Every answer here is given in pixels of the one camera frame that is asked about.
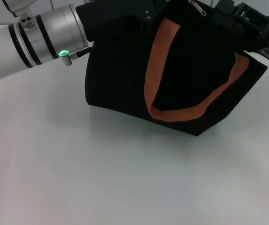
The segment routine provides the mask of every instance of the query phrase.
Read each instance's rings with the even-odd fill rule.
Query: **fabric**
[[[171,31],[162,33],[166,47],[150,63],[165,24]],[[124,19],[116,28],[118,32],[100,37],[92,47],[85,78],[88,104],[192,135],[227,117],[267,69],[186,1],[172,0],[151,34]],[[152,67],[159,71],[150,79]]]
[[[159,89],[162,73],[169,53],[170,45],[180,26],[171,20],[163,19],[150,54],[150,59],[146,71],[145,99],[149,113],[154,119],[168,122],[188,121],[201,117],[208,106],[234,83],[248,68],[249,59],[245,56],[235,54],[236,62],[231,70],[226,83],[213,90],[201,103],[178,110],[160,111],[153,106],[154,99]]]

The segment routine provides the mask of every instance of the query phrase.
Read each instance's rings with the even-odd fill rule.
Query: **zipper pull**
[[[197,2],[195,2],[195,0],[188,0],[188,1],[202,14],[202,16],[206,16],[206,12],[198,5]]]

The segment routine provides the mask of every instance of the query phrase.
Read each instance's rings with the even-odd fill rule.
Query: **black fabric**
[[[183,3],[173,0],[157,18],[151,35],[120,26],[119,32],[94,42],[85,79],[86,101],[139,117],[192,135],[200,135],[229,115],[267,67],[243,53],[222,30]],[[202,5],[208,15],[211,9]],[[234,52],[250,59],[248,70],[207,108],[205,114],[186,122],[155,120],[144,97],[145,74],[153,40],[163,17],[181,25],[170,48],[154,107],[182,109],[197,105],[228,81],[235,63]]]

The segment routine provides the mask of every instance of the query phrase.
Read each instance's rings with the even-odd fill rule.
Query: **cable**
[[[50,3],[51,3],[52,10],[54,10],[53,0],[50,0]]]
[[[80,51],[76,52],[76,54],[77,54],[78,58],[80,58],[80,57],[90,53],[91,50],[92,50],[92,47],[88,47],[88,48],[85,48],[83,50],[80,50]]]

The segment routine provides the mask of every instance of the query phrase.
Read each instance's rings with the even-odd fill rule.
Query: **white background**
[[[210,4],[211,0],[200,0],[206,4]],[[236,4],[239,4],[241,2],[244,2],[264,15],[269,15],[269,0],[236,0]],[[54,7],[62,7],[65,5],[68,5],[70,3],[73,3],[74,6],[79,6],[83,4],[83,0],[53,0]],[[46,11],[51,10],[51,5],[49,0],[37,0],[36,3],[34,3],[31,6],[31,9],[35,15],[44,13]],[[2,1],[0,0],[0,24],[10,24],[16,22],[16,19],[6,10],[5,6],[3,5]]]
[[[194,137],[88,106],[86,63],[0,80],[0,225],[269,225],[269,69]]]

